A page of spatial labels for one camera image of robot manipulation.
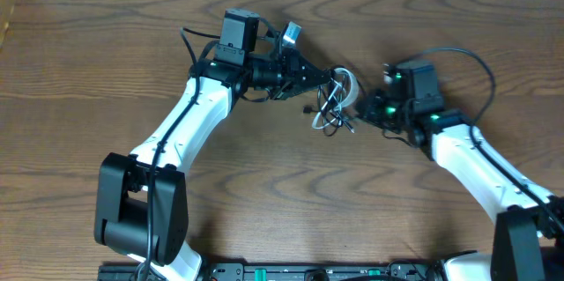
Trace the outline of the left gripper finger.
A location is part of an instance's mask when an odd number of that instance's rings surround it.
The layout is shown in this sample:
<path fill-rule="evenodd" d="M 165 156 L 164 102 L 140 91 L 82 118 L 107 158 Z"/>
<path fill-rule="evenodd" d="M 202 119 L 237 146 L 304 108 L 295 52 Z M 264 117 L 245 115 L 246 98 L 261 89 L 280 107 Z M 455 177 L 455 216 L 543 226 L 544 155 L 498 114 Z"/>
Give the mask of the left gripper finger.
<path fill-rule="evenodd" d="M 312 64 L 300 51 L 296 50 L 297 70 L 295 79 L 298 85 L 325 85 L 330 81 L 330 74 Z"/>
<path fill-rule="evenodd" d="M 289 98 L 301 95 L 305 92 L 311 92 L 317 90 L 321 85 L 292 85 L 287 87 L 281 94 L 282 100 L 287 100 Z"/>

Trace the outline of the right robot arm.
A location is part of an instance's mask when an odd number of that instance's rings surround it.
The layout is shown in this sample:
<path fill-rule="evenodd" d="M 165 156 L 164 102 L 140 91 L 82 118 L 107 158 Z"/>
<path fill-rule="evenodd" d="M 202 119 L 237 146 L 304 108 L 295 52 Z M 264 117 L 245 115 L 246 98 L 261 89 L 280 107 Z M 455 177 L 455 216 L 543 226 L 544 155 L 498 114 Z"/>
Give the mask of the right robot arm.
<path fill-rule="evenodd" d="M 428 280 L 561 280 L 563 199 L 518 171 L 476 123 L 447 109 L 434 66 L 391 65 L 377 89 L 356 106 L 362 121 L 399 135 L 449 171 L 494 224 L 489 254 L 463 252 L 429 266 Z"/>

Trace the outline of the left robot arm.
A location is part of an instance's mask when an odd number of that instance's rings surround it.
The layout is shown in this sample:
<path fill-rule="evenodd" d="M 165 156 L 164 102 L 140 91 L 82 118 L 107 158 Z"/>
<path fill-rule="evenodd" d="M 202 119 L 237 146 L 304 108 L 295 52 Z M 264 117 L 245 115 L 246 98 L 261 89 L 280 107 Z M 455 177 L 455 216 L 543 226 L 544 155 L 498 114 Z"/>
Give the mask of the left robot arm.
<path fill-rule="evenodd" d="M 186 241 L 191 165 L 248 89 L 287 100 L 329 81 L 297 49 L 300 32 L 294 22 L 278 30 L 257 13 L 226 10 L 220 34 L 190 56 L 185 90 L 160 126 L 129 154 L 102 161 L 94 239 L 137 261 L 118 279 L 197 279 L 202 258 Z"/>

